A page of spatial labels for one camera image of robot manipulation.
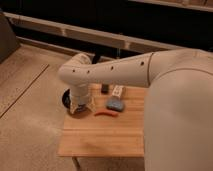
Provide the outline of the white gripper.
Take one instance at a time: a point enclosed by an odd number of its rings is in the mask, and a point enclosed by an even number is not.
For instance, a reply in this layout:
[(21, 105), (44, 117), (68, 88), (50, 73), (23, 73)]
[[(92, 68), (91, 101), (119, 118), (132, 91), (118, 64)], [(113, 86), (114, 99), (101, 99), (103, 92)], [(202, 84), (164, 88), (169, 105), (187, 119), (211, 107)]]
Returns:
[(83, 111), (85, 108), (93, 111), (88, 84), (70, 86), (70, 113)]

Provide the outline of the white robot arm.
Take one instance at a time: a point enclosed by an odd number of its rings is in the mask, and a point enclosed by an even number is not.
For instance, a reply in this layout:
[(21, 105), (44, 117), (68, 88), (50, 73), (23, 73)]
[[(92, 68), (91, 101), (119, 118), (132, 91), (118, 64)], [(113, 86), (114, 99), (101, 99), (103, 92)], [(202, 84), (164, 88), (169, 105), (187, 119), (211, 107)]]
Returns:
[(148, 89), (144, 102), (145, 171), (213, 171), (213, 53), (178, 49), (92, 64), (64, 63), (71, 105), (90, 101), (90, 83)]

